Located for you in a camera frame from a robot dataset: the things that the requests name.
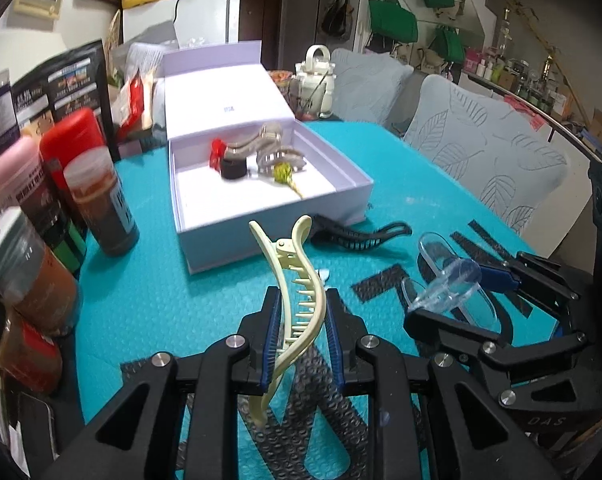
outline brown jar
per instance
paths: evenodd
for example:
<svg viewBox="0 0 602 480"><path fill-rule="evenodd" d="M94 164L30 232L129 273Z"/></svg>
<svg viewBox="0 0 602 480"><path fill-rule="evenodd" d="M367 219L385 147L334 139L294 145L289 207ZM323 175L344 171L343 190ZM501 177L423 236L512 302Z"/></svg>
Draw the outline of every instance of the brown jar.
<svg viewBox="0 0 602 480"><path fill-rule="evenodd" d="M0 368L34 392L51 394L63 364L57 344L0 303Z"/></svg>
<svg viewBox="0 0 602 480"><path fill-rule="evenodd" d="M108 256L121 256L134 247L139 229L127 206L121 182L106 146L81 153L63 176L85 223Z"/></svg>
<svg viewBox="0 0 602 480"><path fill-rule="evenodd" d="M0 298L43 334L66 335L78 319L82 296L78 282L38 236L18 208L9 208L1 219L17 215L14 230L2 234L15 239L5 242L2 257Z"/></svg>

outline black snack bag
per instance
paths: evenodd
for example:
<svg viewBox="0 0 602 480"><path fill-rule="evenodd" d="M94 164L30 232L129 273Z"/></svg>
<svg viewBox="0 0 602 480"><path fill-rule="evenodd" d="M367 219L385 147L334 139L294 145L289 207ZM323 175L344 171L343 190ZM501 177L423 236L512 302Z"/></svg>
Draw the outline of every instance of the black snack bag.
<svg viewBox="0 0 602 480"><path fill-rule="evenodd" d="M83 107L91 108L100 124L112 160L121 159L110 110L105 53L101 40L67 50L44 61L13 86L22 130L34 124L39 135Z"/></svg>

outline door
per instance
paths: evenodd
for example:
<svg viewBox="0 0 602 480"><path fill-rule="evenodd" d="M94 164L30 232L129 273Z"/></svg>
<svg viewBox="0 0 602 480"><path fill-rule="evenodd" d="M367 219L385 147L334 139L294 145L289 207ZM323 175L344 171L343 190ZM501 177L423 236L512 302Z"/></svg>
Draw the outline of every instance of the door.
<svg viewBox="0 0 602 480"><path fill-rule="evenodd" d="M239 41L262 42L261 64L278 68L278 45L283 0L241 0Z"/></svg>

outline chair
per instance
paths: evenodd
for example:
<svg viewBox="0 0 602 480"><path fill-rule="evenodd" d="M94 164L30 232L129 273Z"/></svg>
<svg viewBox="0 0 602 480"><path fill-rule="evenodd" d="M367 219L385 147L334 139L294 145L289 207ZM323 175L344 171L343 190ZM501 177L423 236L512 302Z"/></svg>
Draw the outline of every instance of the chair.
<svg viewBox="0 0 602 480"><path fill-rule="evenodd" d="M337 76L334 114L343 121L385 126L414 69L388 54L356 54L337 48L332 53Z"/></svg>
<svg viewBox="0 0 602 480"><path fill-rule="evenodd" d="M568 159L512 107L430 75L403 137L517 233L565 179Z"/></svg>

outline white kettle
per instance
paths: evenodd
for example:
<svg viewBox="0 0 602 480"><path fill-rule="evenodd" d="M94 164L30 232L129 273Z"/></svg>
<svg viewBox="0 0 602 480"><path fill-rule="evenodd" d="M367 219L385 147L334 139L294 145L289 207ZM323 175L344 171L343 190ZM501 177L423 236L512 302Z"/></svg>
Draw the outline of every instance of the white kettle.
<svg viewBox="0 0 602 480"><path fill-rule="evenodd" d="M322 57L314 57L318 50ZM296 89L293 93L298 99L297 115L300 118L325 119L332 115L334 67L330 62L330 51L324 45L313 45L307 51L305 62L297 63L290 86Z"/></svg>

